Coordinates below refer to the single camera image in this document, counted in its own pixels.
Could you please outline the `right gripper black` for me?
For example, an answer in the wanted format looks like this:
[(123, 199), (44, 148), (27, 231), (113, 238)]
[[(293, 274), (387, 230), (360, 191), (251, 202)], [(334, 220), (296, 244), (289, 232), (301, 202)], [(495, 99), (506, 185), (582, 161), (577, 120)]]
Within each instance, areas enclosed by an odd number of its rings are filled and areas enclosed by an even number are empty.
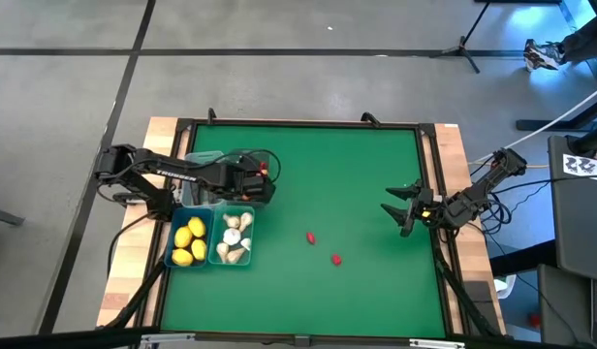
[(400, 235), (403, 238), (410, 236), (417, 220), (428, 226), (433, 226), (442, 220), (443, 203), (435, 201), (433, 190), (422, 187), (419, 179), (403, 187), (388, 187), (386, 192), (408, 202), (406, 209), (380, 204), (380, 207), (401, 227)]

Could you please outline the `dark grey plastic bin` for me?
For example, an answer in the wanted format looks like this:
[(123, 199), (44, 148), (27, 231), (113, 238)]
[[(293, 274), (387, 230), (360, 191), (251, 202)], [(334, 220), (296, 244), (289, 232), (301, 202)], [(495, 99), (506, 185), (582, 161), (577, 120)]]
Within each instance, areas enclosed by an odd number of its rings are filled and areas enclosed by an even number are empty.
[[(233, 173), (238, 170), (239, 168), (246, 167), (248, 165), (255, 165), (257, 162), (265, 162), (268, 164), (269, 169), (269, 177), (270, 177), (270, 155), (267, 154), (262, 149), (246, 149), (240, 148), (235, 149), (229, 153), (230, 156), (230, 164), (231, 164), (231, 179), (232, 179), (232, 194), (234, 189), (234, 180), (233, 180)], [(262, 207), (266, 204), (250, 204), (246, 202), (241, 202), (245, 205), (250, 205), (253, 207)]]

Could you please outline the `clear plastic bin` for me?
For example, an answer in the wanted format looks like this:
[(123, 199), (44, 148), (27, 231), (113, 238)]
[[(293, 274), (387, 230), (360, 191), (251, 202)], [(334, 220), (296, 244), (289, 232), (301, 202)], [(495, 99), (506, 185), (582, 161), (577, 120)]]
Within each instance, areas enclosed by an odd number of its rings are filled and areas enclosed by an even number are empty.
[[(185, 156), (185, 160), (197, 164), (207, 164), (221, 155), (223, 152), (219, 150), (192, 152)], [(211, 206), (222, 201), (217, 195), (201, 189), (195, 182), (190, 181), (182, 182), (180, 199), (184, 206)]]

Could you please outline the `teal plastic bin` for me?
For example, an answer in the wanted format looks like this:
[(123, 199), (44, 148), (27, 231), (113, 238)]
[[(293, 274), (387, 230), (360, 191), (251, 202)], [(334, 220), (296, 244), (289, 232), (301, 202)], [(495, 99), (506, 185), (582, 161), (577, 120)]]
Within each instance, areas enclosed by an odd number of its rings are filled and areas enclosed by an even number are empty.
[[(235, 265), (232, 264), (222, 264), (220, 258), (216, 253), (216, 245), (219, 242), (223, 242), (223, 233), (226, 229), (228, 229), (223, 215), (228, 214), (231, 216), (239, 216), (244, 212), (250, 212), (253, 214), (254, 220), (253, 223), (241, 233), (241, 240), (244, 238), (251, 239), (251, 250), (247, 250), (243, 256), (240, 258), (239, 262)], [(252, 241), (253, 241), (253, 234), (254, 234), (254, 225), (255, 225), (255, 211), (251, 206), (230, 206), (230, 205), (222, 205), (218, 206), (214, 210), (214, 218), (212, 224), (212, 233), (210, 237), (210, 252), (208, 254), (208, 261), (213, 265), (221, 265), (221, 266), (237, 266), (237, 267), (245, 267), (250, 264), (251, 261), (251, 254), (252, 254)], [(230, 251), (234, 249), (238, 249), (242, 247), (240, 243), (230, 246)]]

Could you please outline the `blue plastic bin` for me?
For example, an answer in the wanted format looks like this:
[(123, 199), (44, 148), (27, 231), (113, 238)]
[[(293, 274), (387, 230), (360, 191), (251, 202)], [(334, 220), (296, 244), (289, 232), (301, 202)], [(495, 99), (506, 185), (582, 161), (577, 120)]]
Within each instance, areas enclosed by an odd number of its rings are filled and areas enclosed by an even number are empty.
[[(191, 235), (188, 243), (185, 247), (179, 247), (175, 244), (175, 237), (179, 229), (181, 228), (188, 228), (188, 223), (193, 218), (199, 218), (202, 221), (204, 226), (204, 233), (201, 237), (195, 237)], [(166, 246), (166, 253), (164, 257), (165, 265), (170, 269), (175, 268), (187, 268), (187, 269), (194, 269), (202, 267), (207, 258), (207, 249), (204, 250), (204, 257), (201, 260), (198, 260), (192, 252), (192, 243), (195, 239), (202, 240), (205, 246), (208, 246), (210, 241), (211, 235), (211, 228), (212, 228), (212, 221), (213, 221), (213, 209), (206, 206), (195, 206), (195, 207), (182, 207), (178, 208), (174, 214), (173, 219), (171, 221), (171, 228), (170, 233), (167, 238), (167, 246)], [(184, 250), (189, 254), (191, 259), (187, 259), (184, 263), (177, 264), (173, 259), (173, 254), (177, 250)]]

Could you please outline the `small white object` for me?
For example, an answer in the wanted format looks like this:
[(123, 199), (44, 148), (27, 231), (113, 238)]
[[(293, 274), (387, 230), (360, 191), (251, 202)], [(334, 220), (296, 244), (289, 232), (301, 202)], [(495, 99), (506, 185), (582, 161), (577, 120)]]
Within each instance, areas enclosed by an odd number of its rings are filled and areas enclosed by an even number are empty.
[(497, 298), (500, 300), (507, 299), (515, 287), (517, 276), (515, 274), (507, 275), (505, 277), (495, 277), (493, 279)]

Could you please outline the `black tripod stand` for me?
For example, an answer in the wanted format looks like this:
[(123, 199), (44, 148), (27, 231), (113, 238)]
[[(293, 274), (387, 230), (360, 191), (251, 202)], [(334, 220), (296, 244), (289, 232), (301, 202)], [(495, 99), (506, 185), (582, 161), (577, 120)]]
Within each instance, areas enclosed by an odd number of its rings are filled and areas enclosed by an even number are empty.
[(475, 21), (473, 22), (467, 33), (459, 38), (457, 45), (451, 48), (446, 48), (437, 51), (435, 54), (430, 55), (430, 58), (463, 57), (467, 60), (475, 74), (479, 74), (481, 72), (471, 53), (467, 49), (466, 45), (491, 4), (490, 0), (482, 0), (482, 2), (484, 3), (484, 6), (482, 7), (481, 11), (477, 15)]

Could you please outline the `dark grey cabinet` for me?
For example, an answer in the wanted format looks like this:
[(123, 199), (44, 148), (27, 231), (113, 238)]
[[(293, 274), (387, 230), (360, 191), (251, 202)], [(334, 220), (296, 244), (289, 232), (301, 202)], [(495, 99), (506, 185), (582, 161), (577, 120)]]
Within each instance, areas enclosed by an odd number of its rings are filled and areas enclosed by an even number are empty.
[(557, 264), (597, 279), (597, 180), (563, 173), (562, 156), (579, 156), (566, 138), (549, 137), (548, 154)]

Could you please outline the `white paper number tag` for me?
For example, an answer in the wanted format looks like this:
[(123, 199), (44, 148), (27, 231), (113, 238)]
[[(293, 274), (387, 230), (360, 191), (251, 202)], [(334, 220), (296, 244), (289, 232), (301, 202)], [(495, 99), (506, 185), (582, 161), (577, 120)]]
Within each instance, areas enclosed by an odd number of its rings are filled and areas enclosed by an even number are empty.
[(563, 173), (566, 175), (583, 176), (597, 180), (597, 160), (564, 154)]

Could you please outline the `dark grey box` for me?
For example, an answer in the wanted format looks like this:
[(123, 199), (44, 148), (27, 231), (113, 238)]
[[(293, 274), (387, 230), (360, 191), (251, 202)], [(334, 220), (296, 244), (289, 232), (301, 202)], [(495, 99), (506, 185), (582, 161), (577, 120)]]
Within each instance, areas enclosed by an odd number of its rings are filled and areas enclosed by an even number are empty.
[(537, 272), (541, 340), (597, 349), (597, 280), (546, 265)]

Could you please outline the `person's shoe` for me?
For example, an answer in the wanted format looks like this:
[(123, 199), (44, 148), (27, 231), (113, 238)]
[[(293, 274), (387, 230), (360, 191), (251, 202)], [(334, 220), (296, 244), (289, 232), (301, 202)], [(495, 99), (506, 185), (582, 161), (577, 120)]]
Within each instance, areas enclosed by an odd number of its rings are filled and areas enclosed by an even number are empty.
[(527, 39), (523, 50), (526, 69), (531, 72), (540, 68), (556, 71), (566, 63), (563, 46), (558, 42), (538, 44)]

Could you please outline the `person's leg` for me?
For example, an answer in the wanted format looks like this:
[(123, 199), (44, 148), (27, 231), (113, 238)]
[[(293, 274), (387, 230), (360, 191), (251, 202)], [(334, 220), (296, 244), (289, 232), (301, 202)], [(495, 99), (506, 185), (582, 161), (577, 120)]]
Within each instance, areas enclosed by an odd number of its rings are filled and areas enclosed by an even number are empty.
[(562, 63), (597, 58), (597, 16), (560, 43)]

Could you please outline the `black diagonal frame strut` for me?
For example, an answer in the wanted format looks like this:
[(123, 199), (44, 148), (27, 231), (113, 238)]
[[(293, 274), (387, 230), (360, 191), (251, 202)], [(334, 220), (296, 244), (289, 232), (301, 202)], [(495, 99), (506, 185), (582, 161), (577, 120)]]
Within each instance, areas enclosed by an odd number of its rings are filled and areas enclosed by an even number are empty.
[(480, 335), (492, 337), (500, 336), (501, 332), (493, 327), (488, 319), (481, 313), (480, 309), (474, 304), (472, 299), (465, 291), (463, 285), (458, 281), (456, 275), (450, 269), (442, 253), (441, 247), (436, 246), (434, 248), (433, 254), (435, 266), (453, 289), (454, 293), (456, 294), (459, 307), (470, 316), (472, 323), (476, 326)]
[(105, 325), (105, 328), (125, 328), (127, 323), (137, 312), (140, 305), (146, 299), (150, 289), (156, 282), (159, 275), (165, 270), (166, 266), (162, 259), (159, 259), (154, 265), (150, 274), (143, 280), (141, 286), (138, 288), (133, 297), (127, 304), (118, 312), (116, 317)]

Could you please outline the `silver metal bracket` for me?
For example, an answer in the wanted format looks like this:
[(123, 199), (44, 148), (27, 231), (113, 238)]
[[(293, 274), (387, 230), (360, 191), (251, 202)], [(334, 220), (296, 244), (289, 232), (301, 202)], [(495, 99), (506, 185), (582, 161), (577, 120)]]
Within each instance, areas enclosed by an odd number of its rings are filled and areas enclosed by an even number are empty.
[(420, 349), (466, 349), (464, 342), (410, 338), (409, 346)]
[(160, 344), (194, 341), (195, 339), (195, 333), (151, 333), (141, 337), (140, 346), (154, 349)]

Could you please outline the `black frame crossbar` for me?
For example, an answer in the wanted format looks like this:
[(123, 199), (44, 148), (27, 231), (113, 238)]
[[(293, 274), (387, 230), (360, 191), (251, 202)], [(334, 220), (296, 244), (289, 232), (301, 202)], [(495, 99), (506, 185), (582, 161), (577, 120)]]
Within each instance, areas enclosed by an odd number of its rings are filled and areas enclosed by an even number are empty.
[[(100, 330), (30, 334), (0, 337), (0, 349), (115, 349), (140, 344), (145, 334), (161, 333), (155, 327), (102, 328)], [(507, 336), (471, 336), (452, 334), (444, 338), (338, 336), (317, 334), (249, 334), (249, 333), (195, 333), (194, 341), (248, 342), (285, 344), (294, 347), (317, 345), (376, 345), (409, 346), (410, 338), (464, 342), (466, 349), (580, 349), (575, 346), (555, 345), (511, 339)]]

